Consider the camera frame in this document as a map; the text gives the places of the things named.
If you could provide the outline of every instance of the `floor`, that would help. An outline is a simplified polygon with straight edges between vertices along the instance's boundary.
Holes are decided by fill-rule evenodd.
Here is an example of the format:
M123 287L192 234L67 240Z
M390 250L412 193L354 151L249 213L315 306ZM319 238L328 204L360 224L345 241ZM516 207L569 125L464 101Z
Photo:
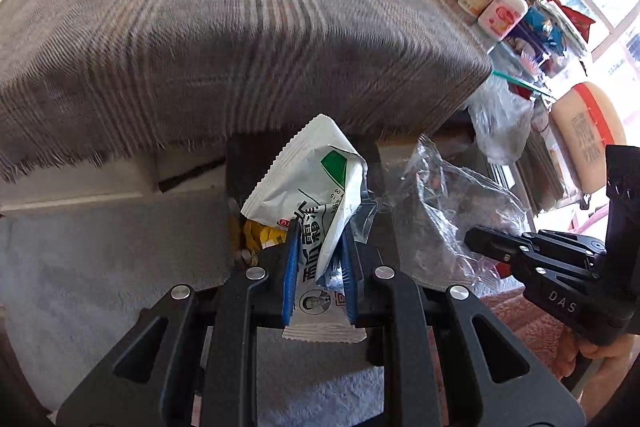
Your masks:
M222 192L0 219L0 302L22 370L57 409L176 283L230 269ZM258 424L354 425L382 411L382 371L365 344L285 341L258 331Z

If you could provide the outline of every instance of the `gray striped cushion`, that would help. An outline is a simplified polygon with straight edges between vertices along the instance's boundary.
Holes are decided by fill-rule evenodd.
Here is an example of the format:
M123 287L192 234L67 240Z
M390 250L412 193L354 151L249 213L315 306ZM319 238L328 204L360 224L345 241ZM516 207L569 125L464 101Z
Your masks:
M433 132L490 64L439 0L4 0L0 174L299 126Z

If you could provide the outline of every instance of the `pink towel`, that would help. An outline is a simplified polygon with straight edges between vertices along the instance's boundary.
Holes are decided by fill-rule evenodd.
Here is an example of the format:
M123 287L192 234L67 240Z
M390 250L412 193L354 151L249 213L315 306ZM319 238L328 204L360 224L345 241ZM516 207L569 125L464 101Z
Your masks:
M483 297L481 301L551 369L556 357L562 322L522 296L522 289Z

